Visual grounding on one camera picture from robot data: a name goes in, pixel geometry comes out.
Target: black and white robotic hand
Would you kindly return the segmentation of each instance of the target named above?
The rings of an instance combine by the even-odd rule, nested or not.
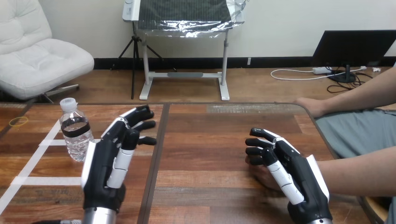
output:
[[[148,105],[134,108],[116,118],[98,143],[90,142],[81,175],[84,191],[83,224],[114,224],[125,197],[129,164],[137,145],[155,145],[156,139],[140,136],[155,127]]]
[[[290,200],[287,208],[296,224],[332,224],[329,191],[313,155],[304,158],[287,140],[260,128],[246,139],[250,164],[264,165]]]

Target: forearm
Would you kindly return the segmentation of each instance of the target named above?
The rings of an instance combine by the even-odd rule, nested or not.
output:
[[[330,193],[396,196],[396,147],[348,159],[318,161]]]
[[[324,100],[325,114],[393,103],[396,103],[396,68],[383,72],[356,89]]]

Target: water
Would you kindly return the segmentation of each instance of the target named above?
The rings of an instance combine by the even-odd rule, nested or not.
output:
[[[76,131],[87,124],[88,123],[86,122],[75,123],[67,126],[64,130],[68,132]],[[75,138],[69,138],[67,136],[64,136],[64,140],[66,141],[69,155],[78,162],[83,162],[85,160],[86,150],[88,148],[89,141],[95,141],[91,130]]]

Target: bottle label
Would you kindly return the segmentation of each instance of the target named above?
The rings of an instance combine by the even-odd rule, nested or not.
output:
[[[65,128],[67,128],[68,126],[72,125],[72,124],[76,124],[76,123],[80,123],[80,122],[84,122],[86,123],[86,125],[84,125],[83,127],[74,130],[74,131],[66,131]],[[64,136],[69,137],[69,138],[75,138],[78,137],[80,135],[83,135],[84,133],[88,132],[91,129],[91,127],[89,126],[88,123],[88,119],[85,117],[77,117],[77,118],[69,118],[67,120],[65,120],[64,122],[62,122],[61,125],[61,130]]]

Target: black baseboard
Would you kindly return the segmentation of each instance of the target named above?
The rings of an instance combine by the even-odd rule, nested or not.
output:
[[[95,58],[93,69],[132,69],[132,58]],[[384,57],[381,61],[374,63],[375,66],[393,66],[396,56]],[[149,58],[150,70],[160,69],[220,69],[222,68],[223,58]],[[248,65],[247,57],[228,58],[227,68],[293,68],[324,66],[313,64],[312,57],[252,57]],[[140,58],[136,63],[136,69],[143,69],[143,60]]]

